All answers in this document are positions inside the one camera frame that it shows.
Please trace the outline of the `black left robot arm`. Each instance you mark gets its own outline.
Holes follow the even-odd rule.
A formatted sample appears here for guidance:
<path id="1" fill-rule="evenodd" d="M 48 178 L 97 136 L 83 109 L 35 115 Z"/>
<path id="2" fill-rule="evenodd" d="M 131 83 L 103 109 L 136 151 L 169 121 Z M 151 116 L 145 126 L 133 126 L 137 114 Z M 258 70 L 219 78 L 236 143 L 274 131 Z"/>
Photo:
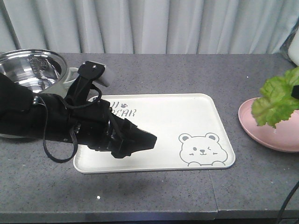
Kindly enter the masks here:
<path id="1" fill-rule="evenodd" d="M 28 88 L 0 76 L 0 132 L 24 138 L 71 143 L 96 151 L 108 151 L 122 159 L 149 150 L 157 137 L 139 129 L 128 119 L 112 113 L 101 97 L 73 106 L 56 94 L 35 94 Z"/>

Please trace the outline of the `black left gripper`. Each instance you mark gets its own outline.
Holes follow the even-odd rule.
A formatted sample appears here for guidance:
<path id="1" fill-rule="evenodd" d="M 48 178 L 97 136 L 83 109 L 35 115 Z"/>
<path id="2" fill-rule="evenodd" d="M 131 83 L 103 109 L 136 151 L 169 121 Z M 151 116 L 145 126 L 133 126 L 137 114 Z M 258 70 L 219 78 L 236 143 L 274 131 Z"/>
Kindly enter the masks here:
<path id="1" fill-rule="evenodd" d="M 111 151 L 116 159 L 153 149 L 157 141 L 157 136 L 139 129 L 128 119 L 114 115 L 106 100 L 93 101 L 88 107 L 75 109 L 71 116 L 80 124 L 80 144 L 96 151 Z"/>

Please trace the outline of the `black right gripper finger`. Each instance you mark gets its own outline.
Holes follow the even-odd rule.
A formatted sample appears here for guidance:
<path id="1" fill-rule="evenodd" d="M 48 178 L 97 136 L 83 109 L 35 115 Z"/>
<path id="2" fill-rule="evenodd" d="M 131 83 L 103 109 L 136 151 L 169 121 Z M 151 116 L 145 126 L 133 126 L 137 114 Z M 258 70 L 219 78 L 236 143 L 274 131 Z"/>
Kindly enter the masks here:
<path id="1" fill-rule="evenodd" d="M 291 96 L 295 99 L 299 99 L 299 85 L 293 86 Z"/>

